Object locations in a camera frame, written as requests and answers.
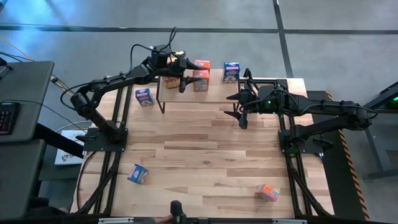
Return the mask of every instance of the keyboard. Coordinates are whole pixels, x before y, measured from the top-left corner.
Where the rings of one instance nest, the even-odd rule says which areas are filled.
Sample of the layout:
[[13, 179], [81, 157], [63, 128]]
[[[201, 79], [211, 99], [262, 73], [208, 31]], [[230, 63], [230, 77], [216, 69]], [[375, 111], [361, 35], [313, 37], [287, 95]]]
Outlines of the keyboard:
[[19, 103], [0, 104], [0, 136], [12, 134], [19, 111]]

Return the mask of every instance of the white paper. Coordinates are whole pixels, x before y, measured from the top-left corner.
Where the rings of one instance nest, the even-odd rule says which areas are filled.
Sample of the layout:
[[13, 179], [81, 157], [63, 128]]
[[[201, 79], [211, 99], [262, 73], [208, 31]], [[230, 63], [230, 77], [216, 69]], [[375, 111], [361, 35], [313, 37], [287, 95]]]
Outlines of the white paper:
[[[82, 130], [64, 130], [61, 132], [61, 135], [72, 140], [76, 141], [76, 136], [84, 136], [86, 133]], [[76, 141], [76, 143], [84, 145], [82, 141]], [[71, 155], [69, 153], [64, 152], [61, 149], [58, 149], [57, 155], [55, 156], [55, 165], [73, 165], [73, 164], [81, 164], [83, 159], [80, 159], [77, 156]]]

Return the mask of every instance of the wooden table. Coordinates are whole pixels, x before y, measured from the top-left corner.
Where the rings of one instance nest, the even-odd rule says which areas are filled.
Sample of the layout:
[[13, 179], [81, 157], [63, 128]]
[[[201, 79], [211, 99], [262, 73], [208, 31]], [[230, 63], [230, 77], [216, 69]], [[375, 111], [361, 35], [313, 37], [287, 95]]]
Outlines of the wooden table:
[[[303, 79], [287, 80], [290, 92], [306, 96]], [[217, 88], [224, 87], [210, 86], [209, 93], [223, 99], [230, 92]], [[134, 90], [140, 88], [150, 88], [156, 93], [156, 84], [135, 86]], [[184, 100], [185, 94], [173, 96], [188, 101]], [[105, 94], [98, 107], [107, 119], [112, 117], [115, 97], [115, 91]], [[242, 130], [234, 118], [223, 113], [232, 109], [231, 103], [214, 102], [168, 103], [162, 114], [157, 106], [143, 108], [135, 98], [131, 101], [127, 122], [129, 137], [121, 157], [112, 216], [166, 216], [170, 213], [170, 202], [179, 200], [189, 217], [294, 217], [286, 162], [277, 140], [278, 117], [250, 114], [248, 129]], [[310, 114], [295, 118], [295, 122], [313, 123]], [[98, 185], [103, 157], [103, 153], [97, 153], [84, 171], [80, 185], [82, 202]], [[149, 169], [144, 185], [127, 180], [135, 163]], [[303, 164], [309, 189], [324, 208], [333, 213], [321, 160], [304, 154]], [[259, 184], [279, 189], [278, 201], [266, 202], [255, 197], [254, 189]], [[297, 189], [304, 211], [302, 193], [298, 186]], [[101, 211], [108, 188], [104, 192]], [[72, 206], [72, 211], [75, 210], [76, 201]]]

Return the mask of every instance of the concrete floor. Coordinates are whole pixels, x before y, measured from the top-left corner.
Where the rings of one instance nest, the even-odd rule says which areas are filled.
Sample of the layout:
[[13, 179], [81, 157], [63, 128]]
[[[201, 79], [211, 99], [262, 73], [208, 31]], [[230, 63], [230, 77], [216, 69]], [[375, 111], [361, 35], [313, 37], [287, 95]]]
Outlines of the concrete floor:
[[[279, 0], [279, 4], [285, 29], [398, 30], [396, 0]], [[11, 26], [278, 28], [272, 0], [10, 0], [0, 12], [0, 22]], [[0, 35], [35, 60], [53, 60], [54, 74], [72, 86], [126, 71], [132, 44], [164, 44], [169, 33], [0, 30]], [[293, 76], [304, 78], [308, 90], [330, 90], [335, 100], [364, 104], [398, 79], [396, 35], [285, 37]], [[256, 77], [287, 77], [282, 47], [279, 34], [254, 32], [186, 32], [178, 33], [173, 42], [175, 50], [186, 50], [190, 58], [211, 60], [212, 67], [239, 61]], [[3, 41], [0, 49], [20, 54]], [[137, 49], [134, 63], [147, 55], [147, 51]], [[55, 85], [50, 85], [45, 104], [72, 121], [83, 120], [61, 105], [60, 94]], [[67, 124], [46, 109], [40, 122], [53, 129]], [[361, 177], [376, 171], [365, 133], [345, 134], [357, 174]], [[67, 182], [73, 186], [74, 181]], [[396, 222], [398, 177], [360, 182], [371, 219]], [[53, 205], [67, 207], [73, 187], [62, 186], [60, 181], [45, 183], [41, 194], [50, 195]], [[72, 193], [69, 196], [62, 190], [58, 197], [47, 190], [54, 188]]]

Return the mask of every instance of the blue cereal box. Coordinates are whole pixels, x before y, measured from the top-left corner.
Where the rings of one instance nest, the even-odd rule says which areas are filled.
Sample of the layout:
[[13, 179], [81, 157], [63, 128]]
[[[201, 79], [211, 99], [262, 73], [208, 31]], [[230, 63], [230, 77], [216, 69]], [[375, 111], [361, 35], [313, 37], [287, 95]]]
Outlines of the blue cereal box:
[[225, 62], [224, 74], [222, 76], [223, 83], [236, 83], [239, 80], [239, 62]]
[[142, 166], [135, 164], [130, 172], [130, 175], [127, 177], [127, 180], [134, 182], [136, 184], [143, 184], [145, 179], [147, 178], [148, 170], [143, 168]]
[[141, 106], [155, 105], [155, 101], [149, 89], [136, 90], [136, 98]]

